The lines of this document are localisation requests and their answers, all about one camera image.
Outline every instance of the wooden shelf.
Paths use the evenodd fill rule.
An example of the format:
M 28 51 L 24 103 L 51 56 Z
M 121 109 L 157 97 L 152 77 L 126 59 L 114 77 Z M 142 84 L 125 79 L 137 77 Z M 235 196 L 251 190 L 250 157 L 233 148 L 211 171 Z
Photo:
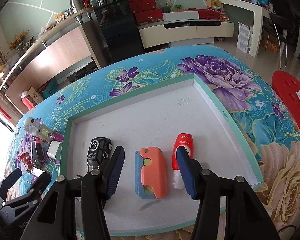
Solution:
M 44 42 L 46 42 L 49 39 L 51 39 L 54 35 L 56 35 L 57 33 L 59 33 L 61 30 L 65 29 L 66 27 L 68 27 L 72 23 L 76 22 L 77 21 L 76 16 L 82 15 L 84 17 L 88 13 L 91 13 L 93 10 L 94 10 L 94 7 L 93 8 L 89 8 L 89 9 L 87 9 L 87 8 L 82 9 L 82 10 L 78 11 L 77 13 L 71 15 L 70 17 L 66 18 L 61 23 L 59 23 L 56 26 L 54 26 L 47 33 L 45 33 L 44 35 L 42 35 L 36 41 L 36 43 L 34 43 L 25 52 L 25 54 L 22 55 L 22 57 L 17 61 L 17 63 L 13 66 L 13 68 L 10 70 L 10 72 L 7 74 L 7 76 L 4 78 L 4 81 L 3 81 L 3 83 L 0 86 L 0 91 L 3 88 L 3 86 L 5 85 L 5 83 L 7 82 L 7 80 L 10 78 L 10 76 L 13 75 L 18 70 L 18 66 L 20 64 L 22 64 L 23 62 L 25 62 Z

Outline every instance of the flower vase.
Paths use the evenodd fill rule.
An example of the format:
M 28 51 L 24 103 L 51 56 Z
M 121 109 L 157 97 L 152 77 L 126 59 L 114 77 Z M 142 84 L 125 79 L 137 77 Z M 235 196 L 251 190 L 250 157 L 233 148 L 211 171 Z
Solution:
M 20 57 L 26 52 L 26 46 L 24 43 L 20 43 L 17 47 L 16 50 L 18 51 Z

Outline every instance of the cardboard box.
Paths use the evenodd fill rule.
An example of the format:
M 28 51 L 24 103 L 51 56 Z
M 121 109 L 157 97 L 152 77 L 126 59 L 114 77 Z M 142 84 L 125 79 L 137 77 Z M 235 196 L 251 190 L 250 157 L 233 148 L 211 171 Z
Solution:
M 217 1 L 217 0 L 206 0 L 206 5 L 208 7 L 213 7 L 213 6 L 221 7 L 222 3 L 220 1 Z
M 263 37 L 262 37 L 262 46 L 265 48 L 268 40 L 268 32 L 264 31 L 263 32 Z M 278 44 L 278 39 L 274 37 L 273 35 L 269 35 L 269 41 L 268 41 L 268 46 L 267 50 L 270 50 L 274 53 L 278 53 L 280 50 L 279 44 Z
M 248 24 L 239 23 L 239 35 L 237 48 L 244 53 L 249 53 L 252 42 L 253 26 Z
M 29 110 L 34 108 L 37 104 L 43 101 L 42 96 L 34 89 L 34 87 L 31 87 L 26 96 L 21 99 L 21 101 L 28 107 Z

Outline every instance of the white tray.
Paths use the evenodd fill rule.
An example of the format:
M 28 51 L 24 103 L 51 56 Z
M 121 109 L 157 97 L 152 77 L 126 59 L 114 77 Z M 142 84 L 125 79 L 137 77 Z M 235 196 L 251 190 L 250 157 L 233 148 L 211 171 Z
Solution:
M 85 175 L 91 139 L 108 137 L 114 148 L 120 145 L 125 149 L 116 193 L 104 209 L 110 235 L 147 235 L 189 226 L 194 223 L 199 201 L 171 185 L 171 152 L 179 133 L 192 134 L 194 158 L 203 167 L 220 177 L 241 175 L 254 189 L 262 184 L 258 163 L 242 133 L 194 74 L 139 88 L 71 117 L 62 144 L 60 174 L 69 179 Z M 159 147 L 166 160 L 168 194 L 163 199 L 141 199 L 134 190 L 134 153 L 151 146 Z M 225 206 L 222 198 L 221 210 Z M 80 216 L 77 205 L 78 228 L 82 227 Z
M 185 12 L 168 12 L 162 13 L 165 22 L 182 21 L 182 20 L 199 20 L 198 11 Z

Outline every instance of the yellow flowers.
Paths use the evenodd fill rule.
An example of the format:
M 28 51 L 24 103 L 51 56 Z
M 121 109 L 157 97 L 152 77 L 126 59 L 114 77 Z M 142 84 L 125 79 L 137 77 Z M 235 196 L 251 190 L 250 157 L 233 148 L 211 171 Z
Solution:
M 27 36 L 27 34 L 29 33 L 29 31 L 22 31 L 18 36 L 15 35 L 14 36 L 14 41 L 9 42 L 9 49 L 13 50 L 15 48 L 17 48 L 21 43 L 23 43 L 23 41 L 25 40 L 25 37 Z

